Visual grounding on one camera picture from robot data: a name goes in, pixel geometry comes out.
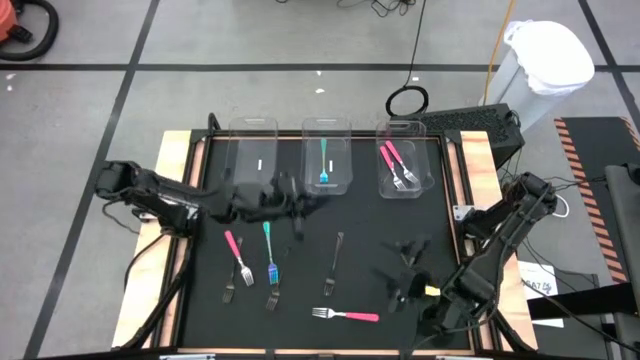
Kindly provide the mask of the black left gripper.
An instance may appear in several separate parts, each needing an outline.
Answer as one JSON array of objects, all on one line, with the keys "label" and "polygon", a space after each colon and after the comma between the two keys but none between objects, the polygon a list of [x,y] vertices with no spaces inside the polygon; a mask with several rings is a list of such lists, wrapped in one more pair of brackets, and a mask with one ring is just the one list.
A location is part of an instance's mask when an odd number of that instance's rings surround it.
[{"label": "black left gripper", "polygon": [[246,222],[275,221],[280,218],[293,219],[294,237],[304,240],[304,218],[299,216],[297,201],[303,208],[320,208],[329,201],[329,196],[314,194],[299,195],[296,179],[281,173],[268,184],[245,183],[234,189],[234,210]]}]

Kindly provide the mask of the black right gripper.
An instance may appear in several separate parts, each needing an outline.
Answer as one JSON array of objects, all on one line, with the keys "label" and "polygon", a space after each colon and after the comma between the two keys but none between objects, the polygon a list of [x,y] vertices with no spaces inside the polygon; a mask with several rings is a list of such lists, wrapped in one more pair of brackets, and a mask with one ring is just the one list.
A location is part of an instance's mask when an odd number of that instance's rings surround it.
[{"label": "black right gripper", "polygon": [[425,288],[431,286],[431,277],[427,272],[401,272],[397,278],[377,268],[373,268],[372,273],[386,286],[392,286],[389,313],[400,312],[406,304],[425,298]]}]

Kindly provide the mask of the pink-handled silver fork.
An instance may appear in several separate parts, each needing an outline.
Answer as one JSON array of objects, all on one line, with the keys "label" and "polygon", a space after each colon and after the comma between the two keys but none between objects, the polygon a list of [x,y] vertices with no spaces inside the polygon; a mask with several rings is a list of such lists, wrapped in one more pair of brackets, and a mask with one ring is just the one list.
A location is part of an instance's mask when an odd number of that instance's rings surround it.
[{"label": "pink-handled silver fork", "polygon": [[314,317],[323,319],[332,319],[334,317],[342,317],[352,320],[377,323],[380,320],[380,316],[376,313],[361,313],[361,312],[338,312],[331,308],[319,308],[312,309],[312,315]]},{"label": "pink-handled silver fork", "polygon": [[227,244],[229,245],[232,253],[234,254],[234,257],[236,258],[236,261],[240,265],[241,275],[243,277],[243,280],[244,280],[246,286],[247,287],[251,287],[254,284],[254,277],[253,277],[252,271],[244,263],[244,261],[243,261],[243,259],[241,257],[240,249],[238,247],[238,244],[237,244],[232,232],[227,230],[227,231],[224,232],[224,236],[225,236],[225,239],[227,241]]},{"label": "pink-handled silver fork", "polygon": [[396,159],[396,161],[400,164],[400,166],[403,168],[403,175],[404,177],[411,183],[413,184],[418,184],[419,180],[418,178],[407,168],[407,166],[405,165],[402,157],[400,156],[399,152],[396,150],[396,147],[394,146],[394,144],[387,140],[385,142],[386,147],[390,150],[391,154],[394,156],[394,158]]},{"label": "pink-handled silver fork", "polygon": [[385,146],[381,146],[379,148],[379,150],[380,150],[380,153],[381,153],[381,155],[382,155],[387,167],[389,168],[389,171],[391,172],[392,181],[393,181],[393,184],[394,184],[395,188],[397,190],[406,190],[405,184],[402,182],[402,180],[398,177],[398,175],[396,173],[394,163],[391,160],[391,157],[389,155],[389,152],[388,152],[387,148]]}]

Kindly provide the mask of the clear plastic bin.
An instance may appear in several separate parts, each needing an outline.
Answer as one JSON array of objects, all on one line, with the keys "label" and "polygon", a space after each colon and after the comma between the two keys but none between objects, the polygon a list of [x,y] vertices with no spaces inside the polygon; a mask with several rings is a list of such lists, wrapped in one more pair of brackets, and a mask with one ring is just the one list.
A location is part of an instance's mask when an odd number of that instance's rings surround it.
[{"label": "clear plastic bin", "polygon": [[278,123],[268,117],[242,117],[229,123],[222,172],[226,183],[242,190],[264,190],[276,170]]},{"label": "clear plastic bin", "polygon": [[[387,140],[394,144],[407,168],[418,178],[418,184],[413,184],[404,177],[403,168],[385,145]],[[434,185],[426,140],[426,128],[417,121],[387,121],[377,125],[375,145],[378,159],[378,185],[379,193],[383,198],[417,199]],[[396,173],[405,184],[406,190],[395,188],[391,172],[380,153],[381,146],[387,148]]]},{"label": "clear plastic bin", "polygon": [[[327,139],[326,171],[329,181],[320,183],[320,140]],[[302,124],[301,178],[305,190],[315,195],[343,195],[353,179],[351,123],[342,118],[308,118]]]}]

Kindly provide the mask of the black table mat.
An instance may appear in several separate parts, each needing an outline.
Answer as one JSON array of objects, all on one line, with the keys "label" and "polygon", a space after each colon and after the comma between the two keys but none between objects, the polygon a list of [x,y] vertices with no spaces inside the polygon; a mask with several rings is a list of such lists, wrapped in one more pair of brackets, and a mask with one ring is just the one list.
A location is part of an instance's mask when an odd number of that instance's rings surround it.
[{"label": "black table mat", "polygon": [[[408,307],[388,312],[386,285],[373,268],[395,276],[403,261],[387,249],[395,242],[428,238],[421,265],[442,283],[456,270],[457,260],[448,215],[441,147],[426,143],[434,185],[417,199],[385,199],[378,190],[378,159],[373,139],[352,144],[353,179],[343,195],[314,212],[304,222],[304,240],[294,239],[289,220],[271,226],[273,259],[279,268],[282,253],[292,245],[276,309],[268,311],[271,293],[269,257],[260,224],[200,223],[194,274],[186,293],[179,343],[195,348],[260,349],[399,349],[410,347],[417,315]],[[254,284],[247,287],[241,268],[224,236],[231,231]],[[336,237],[344,233],[331,296],[324,295]],[[229,304],[222,297],[233,263],[235,293]],[[376,313],[377,323],[342,317],[314,317],[312,309]]]}]

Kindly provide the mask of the white paper sheet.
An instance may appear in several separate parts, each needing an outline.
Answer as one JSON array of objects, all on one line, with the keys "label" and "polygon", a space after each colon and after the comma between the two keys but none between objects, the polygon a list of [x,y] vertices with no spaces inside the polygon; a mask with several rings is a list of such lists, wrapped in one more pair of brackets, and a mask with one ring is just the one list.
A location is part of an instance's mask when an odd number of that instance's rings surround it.
[{"label": "white paper sheet", "polygon": [[[526,284],[534,287],[536,290],[547,296],[558,295],[558,286],[556,282],[555,270],[550,265],[540,265],[538,263],[518,261],[520,275]],[[542,295],[525,286],[525,296],[527,300],[542,298]],[[534,325],[564,328],[562,318],[532,320]]]}]

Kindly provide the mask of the black metal beam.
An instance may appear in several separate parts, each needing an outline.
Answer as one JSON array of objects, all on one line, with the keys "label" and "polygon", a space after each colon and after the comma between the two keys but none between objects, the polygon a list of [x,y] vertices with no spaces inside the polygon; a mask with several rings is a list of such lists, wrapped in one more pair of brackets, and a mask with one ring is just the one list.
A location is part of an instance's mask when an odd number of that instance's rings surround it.
[{"label": "black metal beam", "polygon": [[640,312],[640,289],[632,283],[620,283],[527,301],[532,320],[567,318],[573,315],[603,315]]}]

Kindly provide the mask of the black computer case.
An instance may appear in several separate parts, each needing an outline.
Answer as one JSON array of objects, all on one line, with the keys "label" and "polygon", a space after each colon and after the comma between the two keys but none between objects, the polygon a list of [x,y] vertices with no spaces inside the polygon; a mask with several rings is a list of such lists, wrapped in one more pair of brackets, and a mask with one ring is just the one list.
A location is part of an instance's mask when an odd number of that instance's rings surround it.
[{"label": "black computer case", "polygon": [[496,168],[506,163],[524,144],[519,117],[507,104],[439,111],[410,116],[428,131],[484,131],[488,135]]}]

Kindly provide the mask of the grey trash can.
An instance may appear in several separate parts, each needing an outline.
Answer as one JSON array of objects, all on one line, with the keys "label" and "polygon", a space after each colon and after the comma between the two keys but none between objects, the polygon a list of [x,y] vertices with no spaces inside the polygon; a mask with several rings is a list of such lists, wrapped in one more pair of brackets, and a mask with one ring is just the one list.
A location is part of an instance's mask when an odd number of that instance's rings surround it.
[{"label": "grey trash can", "polygon": [[486,98],[482,98],[480,103],[485,101],[486,104],[506,104],[518,114],[520,130],[525,132],[568,96],[566,91],[534,91],[529,86],[529,76],[519,65],[515,52],[509,50],[489,83]]}]

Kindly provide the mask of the black hazard-striped floor mat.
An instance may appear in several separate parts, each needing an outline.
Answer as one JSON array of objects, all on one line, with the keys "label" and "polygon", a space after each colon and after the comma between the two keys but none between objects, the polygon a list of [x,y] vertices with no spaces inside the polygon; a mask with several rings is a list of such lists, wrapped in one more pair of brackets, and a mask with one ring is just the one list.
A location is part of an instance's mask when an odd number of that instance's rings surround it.
[{"label": "black hazard-striped floor mat", "polygon": [[623,117],[564,117],[554,125],[614,283],[630,280],[605,167],[640,163],[640,139]]}]

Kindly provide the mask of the orange shop vacuum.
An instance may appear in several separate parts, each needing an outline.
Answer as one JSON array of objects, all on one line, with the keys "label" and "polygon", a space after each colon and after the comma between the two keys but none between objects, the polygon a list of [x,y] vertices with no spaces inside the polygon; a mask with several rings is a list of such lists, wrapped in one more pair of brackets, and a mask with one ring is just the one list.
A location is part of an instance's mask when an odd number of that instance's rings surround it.
[{"label": "orange shop vacuum", "polygon": [[0,43],[8,40],[19,28],[17,7],[19,0],[0,0]]}]

